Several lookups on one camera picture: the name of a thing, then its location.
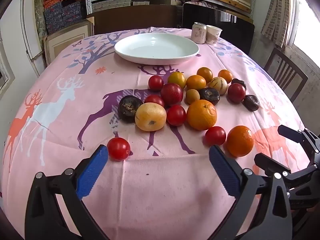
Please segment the small orange mandarin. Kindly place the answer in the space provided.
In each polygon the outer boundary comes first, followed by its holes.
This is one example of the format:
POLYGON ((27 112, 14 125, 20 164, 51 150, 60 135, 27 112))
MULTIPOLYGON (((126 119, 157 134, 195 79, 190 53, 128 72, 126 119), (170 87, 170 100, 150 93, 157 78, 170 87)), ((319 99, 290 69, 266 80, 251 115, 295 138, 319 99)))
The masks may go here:
POLYGON ((246 126, 233 127, 226 139, 227 151, 234 157, 244 157, 248 155, 254 146, 251 130, 246 126))

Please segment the dark purple fruit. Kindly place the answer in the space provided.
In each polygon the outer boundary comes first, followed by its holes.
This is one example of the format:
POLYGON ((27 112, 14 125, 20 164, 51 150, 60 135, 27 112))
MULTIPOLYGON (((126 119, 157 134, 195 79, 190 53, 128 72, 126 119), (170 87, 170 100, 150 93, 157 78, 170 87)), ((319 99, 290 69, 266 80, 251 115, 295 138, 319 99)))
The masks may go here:
POLYGON ((242 104, 252 112, 257 111, 260 107, 259 99, 255 95, 246 95, 242 104))
POLYGON ((232 79, 231 84, 234 84, 234 83, 238 83, 238 84, 242 85, 245 88, 245 90, 247 90, 247 86, 243 80, 239 80, 239 79, 234 78, 234 79, 232 79))
POLYGON ((118 105, 118 116, 125 122, 135 122, 137 109, 143 104, 142 100, 133 96, 124 96, 118 105))
POLYGON ((220 101, 220 93, 215 88, 206 87, 199 90, 200 99, 207 100, 214 106, 220 101))

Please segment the large orange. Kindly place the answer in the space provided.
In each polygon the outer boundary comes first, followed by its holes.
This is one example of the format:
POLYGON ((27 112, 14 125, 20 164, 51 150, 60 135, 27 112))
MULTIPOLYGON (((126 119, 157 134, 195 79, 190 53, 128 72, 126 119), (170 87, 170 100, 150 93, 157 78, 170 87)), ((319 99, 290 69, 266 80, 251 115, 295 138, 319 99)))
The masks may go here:
POLYGON ((187 109, 188 124, 198 131, 205 131, 217 122, 215 106, 207 100, 196 100, 187 109))

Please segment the orange round fruit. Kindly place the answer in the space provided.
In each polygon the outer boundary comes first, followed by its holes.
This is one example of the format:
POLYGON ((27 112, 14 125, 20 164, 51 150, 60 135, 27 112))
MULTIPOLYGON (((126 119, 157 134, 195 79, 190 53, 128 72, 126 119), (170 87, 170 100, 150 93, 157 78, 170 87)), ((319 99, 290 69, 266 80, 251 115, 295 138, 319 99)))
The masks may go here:
POLYGON ((197 70, 197 75, 202 76, 206 83, 210 83, 213 79, 213 72, 207 67, 201 67, 197 70))
POLYGON ((220 70, 218 73, 218 77, 225 79, 227 83, 231 83, 231 81, 233 80, 232 73, 226 69, 220 70))

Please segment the striped pepino melon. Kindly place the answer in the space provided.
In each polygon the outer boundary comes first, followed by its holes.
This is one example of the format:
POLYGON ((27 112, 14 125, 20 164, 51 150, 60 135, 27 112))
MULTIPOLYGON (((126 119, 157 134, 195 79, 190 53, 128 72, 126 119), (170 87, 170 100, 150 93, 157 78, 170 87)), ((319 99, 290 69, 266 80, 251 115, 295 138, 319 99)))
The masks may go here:
POLYGON ((228 89, 228 83, 223 77, 214 77, 209 85, 210 88, 216 89, 220 95, 225 95, 228 89))

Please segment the small red cherry tomato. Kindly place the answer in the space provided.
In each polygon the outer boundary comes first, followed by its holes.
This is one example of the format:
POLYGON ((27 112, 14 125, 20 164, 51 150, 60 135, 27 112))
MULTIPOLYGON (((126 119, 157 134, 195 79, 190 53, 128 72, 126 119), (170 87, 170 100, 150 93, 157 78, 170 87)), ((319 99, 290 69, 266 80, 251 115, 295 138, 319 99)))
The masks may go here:
POLYGON ((128 158, 131 146, 124 138, 112 138, 107 143, 109 156, 115 161, 122 161, 128 158))

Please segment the small tan longan fruit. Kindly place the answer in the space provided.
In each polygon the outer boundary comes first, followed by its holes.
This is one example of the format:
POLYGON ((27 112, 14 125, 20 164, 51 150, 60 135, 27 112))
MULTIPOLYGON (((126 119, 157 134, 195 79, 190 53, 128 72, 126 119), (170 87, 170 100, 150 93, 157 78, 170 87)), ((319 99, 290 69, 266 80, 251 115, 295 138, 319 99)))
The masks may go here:
POLYGON ((200 94, 195 89, 189 89, 185 93, 185 102, 191 105, 194 101, 200 100, 200 94))

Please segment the yellow orange tomato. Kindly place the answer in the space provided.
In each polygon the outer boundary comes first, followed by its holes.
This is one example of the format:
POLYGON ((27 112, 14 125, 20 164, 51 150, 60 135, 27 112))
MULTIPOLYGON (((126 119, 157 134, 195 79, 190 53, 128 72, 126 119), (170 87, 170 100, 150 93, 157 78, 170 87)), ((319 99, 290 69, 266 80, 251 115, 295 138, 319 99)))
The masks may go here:
POLYGON ((175 83, 181 87, 182 90, 184 90, 186 86, 186 78, 184 77, 183 73, 181 72, 172 72, 170 76, 168 77, 167 83, 175 83))

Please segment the dark wooden chair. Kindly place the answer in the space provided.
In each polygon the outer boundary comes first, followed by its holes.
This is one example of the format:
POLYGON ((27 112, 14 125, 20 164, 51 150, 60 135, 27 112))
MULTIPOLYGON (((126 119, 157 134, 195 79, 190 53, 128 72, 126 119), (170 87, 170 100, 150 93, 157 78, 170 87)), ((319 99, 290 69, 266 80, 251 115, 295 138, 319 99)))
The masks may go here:
POLYGON ((278 62, 278 68, 275 75, 272 79, 276 82, 276 84, 284 91, 290 85, 290 83, 294 80, 295 77, 299 77, 301 79, 299 85, 296 90, 290 97, 290 101, 294 102, 299 96, 300 92, 304 88, 305 84, 308 81, 308 76, 284 53, 282 53, 278 48, 273 48, 271 55, 269 56, 264 70, 267 72, 273 61, 277 58, 280 59, 278 62))

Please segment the patterned curtain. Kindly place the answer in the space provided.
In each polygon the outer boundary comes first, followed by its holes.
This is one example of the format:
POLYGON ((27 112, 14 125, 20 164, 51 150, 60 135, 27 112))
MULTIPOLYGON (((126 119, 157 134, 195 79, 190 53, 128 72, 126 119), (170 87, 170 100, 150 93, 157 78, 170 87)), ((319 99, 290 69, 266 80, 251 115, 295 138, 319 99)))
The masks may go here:
POLYGON ((284 50, 294 42, 298 25, 298 0, 271 0, 261 34, 284 50))

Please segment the pink deer tablecloth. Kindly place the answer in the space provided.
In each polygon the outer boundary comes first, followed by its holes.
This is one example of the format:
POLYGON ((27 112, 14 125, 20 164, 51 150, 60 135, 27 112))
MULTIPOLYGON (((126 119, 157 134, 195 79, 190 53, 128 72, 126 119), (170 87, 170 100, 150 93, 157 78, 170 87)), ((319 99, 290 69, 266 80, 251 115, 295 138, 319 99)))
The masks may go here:
POLYGON ((117 41, 139 30, 97 35, 67 47, 30 90, 25 106, 33 111, 16 137, 8 137, 4 155, 4 212, 24 234, 27 199, 37 172, 51 176, 75 167, 114 137, 128 141, 124 161, 108 161, 92 191, 84 198, 91 215, 113 239, 205 239, 233 203, 209 163, 203 143, 207 128, 229 132, 248 127, 254 146, 238 159, 255 173, 261 152, 298 171, 308 165, 302 147, 277 133, 279 125, 303 123, 278 85, 239 48, 219 39, 200 45, 199 55, 175 66, 134 64, 114 52, 117 41), (214 74, 225 69, 245 82, 260 107, 250 112, 223 96, 210 113, 203 103, 182 125, 170 127, 160 105, 145 105, 132 122, 120 118, 120 100, 151 94, 153 75, 167 79, 175 71, 185 77, 201 67, 214 74))

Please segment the paper cup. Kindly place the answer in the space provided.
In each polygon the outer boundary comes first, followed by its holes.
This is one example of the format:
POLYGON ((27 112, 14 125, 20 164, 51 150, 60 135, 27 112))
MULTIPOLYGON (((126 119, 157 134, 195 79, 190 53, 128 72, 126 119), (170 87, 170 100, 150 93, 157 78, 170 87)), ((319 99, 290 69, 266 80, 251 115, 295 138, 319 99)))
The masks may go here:
POLYGON ((212 25, 207 25, 206 43, 210 45, 216 44, 221 33, 222 29, 212 25))

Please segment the framed picture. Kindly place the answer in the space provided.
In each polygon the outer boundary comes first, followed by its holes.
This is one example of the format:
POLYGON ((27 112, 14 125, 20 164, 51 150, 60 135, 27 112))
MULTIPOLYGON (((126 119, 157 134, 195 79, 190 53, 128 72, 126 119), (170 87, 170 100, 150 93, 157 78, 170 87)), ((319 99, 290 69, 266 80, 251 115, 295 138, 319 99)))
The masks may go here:
POLYGON ((93 36, 94 17, 87 18, 79 23, 65 27, 51 35, 43 38, 44 53, 47 65, 63 51, 66 47, 79 42, 81 39, 93 36))

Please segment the white board panel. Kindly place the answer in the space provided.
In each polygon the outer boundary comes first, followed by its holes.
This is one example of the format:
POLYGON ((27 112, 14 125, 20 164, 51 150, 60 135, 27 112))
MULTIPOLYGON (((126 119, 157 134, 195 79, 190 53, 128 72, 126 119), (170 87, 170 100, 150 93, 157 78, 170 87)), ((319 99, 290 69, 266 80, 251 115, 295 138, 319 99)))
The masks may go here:
POLYGON ((20 0, 20 23, 27 58, 39 77, 46 68, 42 38, 36 26, 35 0, 20 0))

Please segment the window frame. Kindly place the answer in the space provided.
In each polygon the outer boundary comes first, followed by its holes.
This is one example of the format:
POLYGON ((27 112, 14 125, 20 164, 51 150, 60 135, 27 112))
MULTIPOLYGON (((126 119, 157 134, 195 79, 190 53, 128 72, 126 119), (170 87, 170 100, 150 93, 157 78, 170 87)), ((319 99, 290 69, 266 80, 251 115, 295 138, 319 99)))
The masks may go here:
POLYGON ((15 75, 12 71, 12 68, 9 64, 7 55, 5 53, 3 40, 1 37, 0 40, 0 49, 1 49, 1 93, 0 93, 0 99, 3 98, 6 91, 9 89, 10 85, 15 80, 15 75))

